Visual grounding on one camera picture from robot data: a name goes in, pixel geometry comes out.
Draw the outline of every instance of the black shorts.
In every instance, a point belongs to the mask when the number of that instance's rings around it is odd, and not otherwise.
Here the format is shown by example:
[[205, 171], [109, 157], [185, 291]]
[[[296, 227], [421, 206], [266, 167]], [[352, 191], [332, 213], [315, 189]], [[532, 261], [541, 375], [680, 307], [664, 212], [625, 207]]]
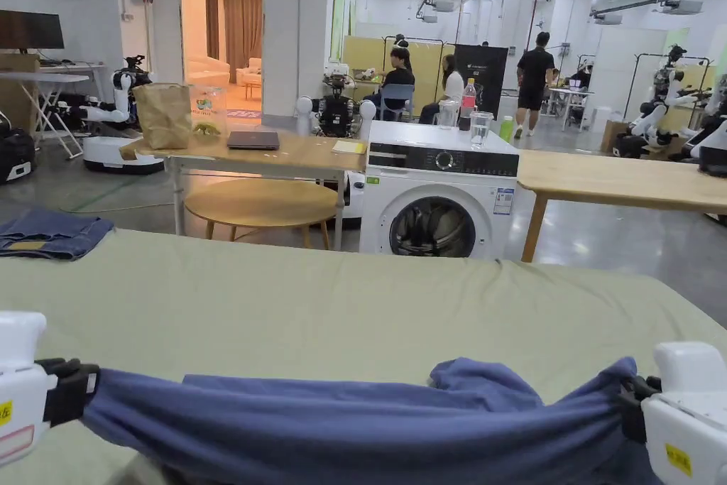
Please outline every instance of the black shorts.
[[518, 108], [539, 111], [543, 104], [543, 96], [545, 95], [545, 86], [538, 88], [520, 88], [518, 96]]

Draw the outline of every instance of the plastic bottle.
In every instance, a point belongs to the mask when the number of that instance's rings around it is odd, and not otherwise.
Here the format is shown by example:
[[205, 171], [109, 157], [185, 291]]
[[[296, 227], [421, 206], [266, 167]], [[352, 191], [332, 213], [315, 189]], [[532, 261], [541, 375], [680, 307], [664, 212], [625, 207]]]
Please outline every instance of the plastic bottle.
[[466, 81], [464, 94], [461, 97], [461, 109], [459, 111], [459, 128], [462, 131], [470, 130], [470, 114], [473, 113], [477, 105], [477, 89], [475, 89], [475, 79], [471, 78]]
[[513, 137], [513, 129], [515, 128], [515, 120], [512, 116], [505, 116], [503, 123], [501, 124], [501, 132], [499, 132], [499, 138], [503, 139], [506, 143], [509, 143]]

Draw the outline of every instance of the computer monitor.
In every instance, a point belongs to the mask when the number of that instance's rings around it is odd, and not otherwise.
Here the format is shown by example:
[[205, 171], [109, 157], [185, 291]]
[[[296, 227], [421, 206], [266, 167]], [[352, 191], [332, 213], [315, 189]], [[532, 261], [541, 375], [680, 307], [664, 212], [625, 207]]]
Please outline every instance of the computer monitor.
[[62, 50], [57, 13], [0, 9], [0, 50]]

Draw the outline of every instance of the doorway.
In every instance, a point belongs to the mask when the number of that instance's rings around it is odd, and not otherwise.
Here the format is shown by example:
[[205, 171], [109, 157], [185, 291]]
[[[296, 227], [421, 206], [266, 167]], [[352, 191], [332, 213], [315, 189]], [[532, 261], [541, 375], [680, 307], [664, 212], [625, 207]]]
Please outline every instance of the doorway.
[[263, 0], [182, 0], [185, 80], [226, 90], [229, 117], [260, 121]]

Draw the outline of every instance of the control panel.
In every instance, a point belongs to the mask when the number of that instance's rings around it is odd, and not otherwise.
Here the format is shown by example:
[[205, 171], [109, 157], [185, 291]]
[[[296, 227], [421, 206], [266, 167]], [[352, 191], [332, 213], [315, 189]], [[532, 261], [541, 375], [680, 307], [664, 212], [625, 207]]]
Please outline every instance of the control panel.
[[443, 150], [372, 143], [368, 163], [399, 169], [517, 177], [520, 156], [512, 153]]

